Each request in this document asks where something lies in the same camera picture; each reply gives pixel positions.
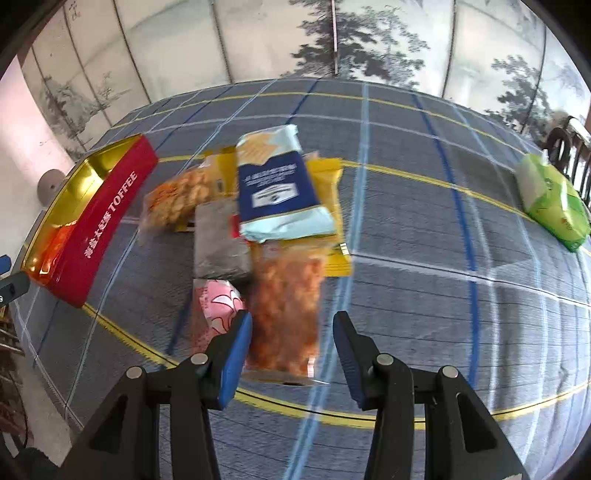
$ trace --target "wall mural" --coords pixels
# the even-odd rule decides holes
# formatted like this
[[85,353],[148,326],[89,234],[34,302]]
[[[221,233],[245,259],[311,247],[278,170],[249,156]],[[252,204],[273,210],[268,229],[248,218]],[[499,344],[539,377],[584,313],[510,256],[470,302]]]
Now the wall mural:
[[[377,10],[364,6],[361,12],[342,10],[344,0],[336,0],[337,50],[339,52],[339,78],[359,80],[377,77],[388,85],[415,88],[414,72],[424,67],[420,59],[412,59],[408,53],[429,48],[417,34],[409,31],[401,21],[400,7],[387,5]],[[314,37],[313,45],[303,44],[291,54],[298,59],[295,74],[327,76],[334,73],[333,24],[330,1],[289,0],[291,5],[312,8],[313,20],[304,20],[300,28]]]
[[[39,106],[47,123],[54,132],[65,134],[69,138],[76,138],[83,133],[89,120],[97,113],[106,110],[110,104],[125,95],[128,90],[115,93],[111,76],[106,73],[103,82],[96,91],[98,99],[93,101],[73,85],[61,85],[51,76],[44,77],[47,87],[41,94]],[[98,138],[91,137],[83,142],[84,147],[90,148]],[[80,155],[80,151],[69,151],[70,155]]]
[[[441,96],[536,142],[566,115],[586,119],[589,88],[520,0],[335,7],[341,79]],[[23,72],[75,158],[127,112],[161,98],[230,80],[332,77],[333,42],[330,0],[69,0]]]

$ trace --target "clear plastic bag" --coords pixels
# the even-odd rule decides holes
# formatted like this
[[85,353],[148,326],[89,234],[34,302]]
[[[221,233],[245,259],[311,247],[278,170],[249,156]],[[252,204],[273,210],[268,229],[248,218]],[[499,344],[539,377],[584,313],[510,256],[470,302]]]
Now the clear plastic bag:
[[211,164],[190,168],[144,197],[141,231],[161,231],[193,216],[197,205],[220,198],[219,177]]
[[229,281],[251,273],[248,243],[238,236],[238,206],[232,199],[213,200],[195,208],[196,278]]
[[314,383],[326,255],[324,246],[258,245],[254,291],[248,300],[253,324],[244,378],[295,385]]

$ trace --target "white wall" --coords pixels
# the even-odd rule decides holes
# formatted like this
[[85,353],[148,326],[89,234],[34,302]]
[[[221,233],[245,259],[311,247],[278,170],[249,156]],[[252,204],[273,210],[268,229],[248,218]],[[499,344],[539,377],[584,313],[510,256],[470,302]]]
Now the white wall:
[[41,212],[37,182],[52,168],[68,173],[72,160],[31,96],[15,58],[0,79],[0,255],[12,261]]

